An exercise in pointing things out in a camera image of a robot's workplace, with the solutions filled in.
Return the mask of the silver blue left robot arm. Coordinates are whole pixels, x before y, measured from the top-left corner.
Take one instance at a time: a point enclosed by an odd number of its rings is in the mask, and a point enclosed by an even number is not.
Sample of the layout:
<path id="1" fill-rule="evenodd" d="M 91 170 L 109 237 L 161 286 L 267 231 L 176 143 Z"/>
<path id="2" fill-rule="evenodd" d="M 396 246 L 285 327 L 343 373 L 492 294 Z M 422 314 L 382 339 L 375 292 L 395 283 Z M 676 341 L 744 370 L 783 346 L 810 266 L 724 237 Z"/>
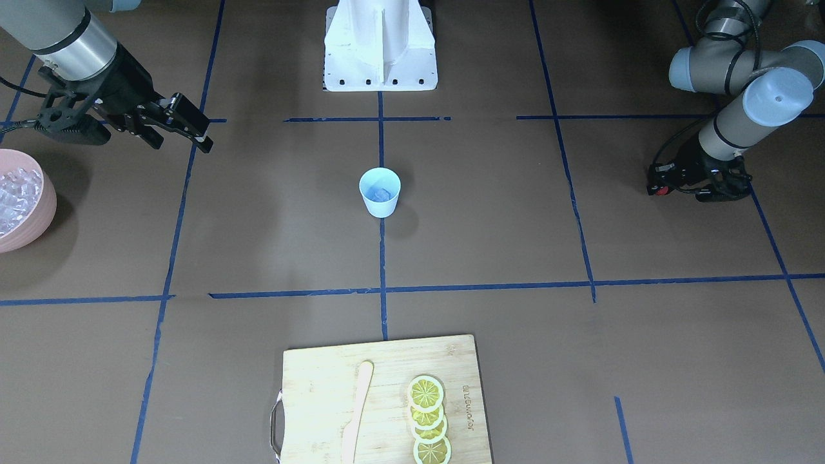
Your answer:
<path id="1" fill-rule="evenodd" d="M 673 88 L 726 95 L 724 109 L 686 127 L 677 156 L 656 155 L 649 196 L 673 191 L 699 202 L 731 202 L 751 193 L 744 152 L 797 118 L 823 86 L 823 44 L 801 41 L 766 51 L 759 28 L 770 1 L 704 1 L 699 38 L 673 55 Z M 433 1 L 340 1 L 326 12 L 324 88 L 330 92 L 425 91 L 435 67 L 458 61 L 439 47 Z"/>

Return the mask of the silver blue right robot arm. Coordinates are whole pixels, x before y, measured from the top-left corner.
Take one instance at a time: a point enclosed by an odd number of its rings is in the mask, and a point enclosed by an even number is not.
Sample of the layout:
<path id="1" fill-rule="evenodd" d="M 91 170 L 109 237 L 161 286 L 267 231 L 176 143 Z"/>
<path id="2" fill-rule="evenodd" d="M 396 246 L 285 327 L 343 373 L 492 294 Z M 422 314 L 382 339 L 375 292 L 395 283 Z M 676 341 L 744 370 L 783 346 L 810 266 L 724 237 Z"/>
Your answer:
<path id="1" fill-rule="evenodd" d="M 186 96 L 163 97 L 135 56 L 95 16 L 96 2 L 3 1 L 2 29 L 42 62 L 49 82 L 38 114 L 2 129 L 31 129 L 66 144 L 103 145 L 112 130 L 153 149 L 163 130 L 208 153 L 210 120 Z"/>

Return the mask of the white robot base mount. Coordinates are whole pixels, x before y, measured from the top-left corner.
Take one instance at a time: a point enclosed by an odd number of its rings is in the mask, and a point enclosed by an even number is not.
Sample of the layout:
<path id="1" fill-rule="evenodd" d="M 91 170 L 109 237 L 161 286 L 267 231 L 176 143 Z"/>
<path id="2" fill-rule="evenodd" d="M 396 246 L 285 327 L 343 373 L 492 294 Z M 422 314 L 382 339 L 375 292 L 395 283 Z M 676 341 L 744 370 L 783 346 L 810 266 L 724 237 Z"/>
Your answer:
<path id="1" fill-rule="evenodd" d="M 326 11 L 324 47 L 327 92 L 437 88 L 433 1 L 339 1 Z"/>

